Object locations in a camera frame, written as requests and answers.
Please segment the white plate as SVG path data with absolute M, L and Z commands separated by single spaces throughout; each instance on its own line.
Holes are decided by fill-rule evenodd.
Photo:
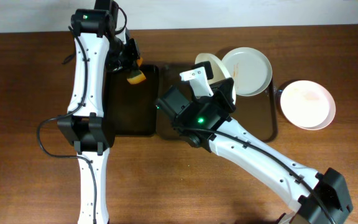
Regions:
M 272 81 L 272 66 L 259 50 L 239 47 L 229 51 L 222 59 L 234 79 L 237 95 L 255 96 L 262 93 Z
M 329 126 L 336 115 L 332 94 L 319 83 L 308 80 L 287 85 L 280 96 L 280 107 L 289 122 L 310 131 Z
M 223 64 L 223 62 L 219 58 L 217 58 L 217 56 L 209 53 L 198 54 L 195 59 L 195 64 L 192 66 L 192 69 L 200 67 L 199 63 L 201 62 L 209 62 L 211 64 L 213 78 L 208 78 L 208 84 L 213 93 L 218 90 L 224 80 L 230 78 L 233 80 L 233 78 L 228 72 L 228 69 Z

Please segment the green yellow sponge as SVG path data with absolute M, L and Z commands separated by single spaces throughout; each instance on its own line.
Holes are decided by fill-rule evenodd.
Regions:
M 144 73 L 140 70 L 140 66 L 142 65 L 142 62 L 143 62 L 143 58 L 139 57 L 138 59 L 134 60 L 134 62 L 129 68 L 127 81 L 131 85 L 136 85 L 146 80 Z

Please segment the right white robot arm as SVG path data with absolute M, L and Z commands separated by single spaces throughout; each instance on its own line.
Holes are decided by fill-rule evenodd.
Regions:
M 182 140 L 237 164 L 275 192 L 292 210 L 278 223 L 345 223 L 354 207 L 344 176 L 299 164 L 251 135 L 231 117 L 234 80 L 209 84 L 213 77 L 210 62 L 197 63 L 180 73 L 190 99 L 173 85 L 155 102 Z

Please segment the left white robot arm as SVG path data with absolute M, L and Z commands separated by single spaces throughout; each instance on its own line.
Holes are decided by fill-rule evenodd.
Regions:
M 104 81 L 108 72 L 128 72 L 131 84 L 145 80 L 142 57 L 126 27 L 117 29 L 120 7 L 78 9 L 71 17 L 75 40 L 75 81 L 67 115 L 58 128 L 74 147 L 80 166 L 78 223 L 109 223 L 106 168 L 114 143 L 113 125 L 104 117 Z

